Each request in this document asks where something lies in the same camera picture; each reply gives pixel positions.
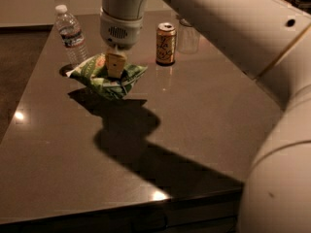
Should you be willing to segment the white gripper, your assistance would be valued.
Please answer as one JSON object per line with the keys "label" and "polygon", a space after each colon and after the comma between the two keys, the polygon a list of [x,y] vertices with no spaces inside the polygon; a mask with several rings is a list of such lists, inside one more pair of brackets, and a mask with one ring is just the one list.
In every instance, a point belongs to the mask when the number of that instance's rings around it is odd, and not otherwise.
{"label": "white gripper", "polygon": [[[100,35],[110,47],[131,49],[140,38],[143,19],[124,20],[111,17],[104,10],[100,11]],[[119,79],[124,70],[127,56],[118,48],[109,48],[105,53],[106,67],[110,78]]]}

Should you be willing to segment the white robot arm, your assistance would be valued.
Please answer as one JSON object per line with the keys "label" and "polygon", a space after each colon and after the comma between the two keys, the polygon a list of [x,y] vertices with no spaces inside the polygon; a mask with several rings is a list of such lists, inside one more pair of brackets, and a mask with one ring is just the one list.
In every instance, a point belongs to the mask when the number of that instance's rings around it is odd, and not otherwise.
{"label": "white robot arm", "polygon": [[[311,18],[280,0],[163,0],[285,112],[245,182],[239,233],[311,233]],[[137,29],[146,0],[102,0],[101,35],[131,48],[109,27]]]}

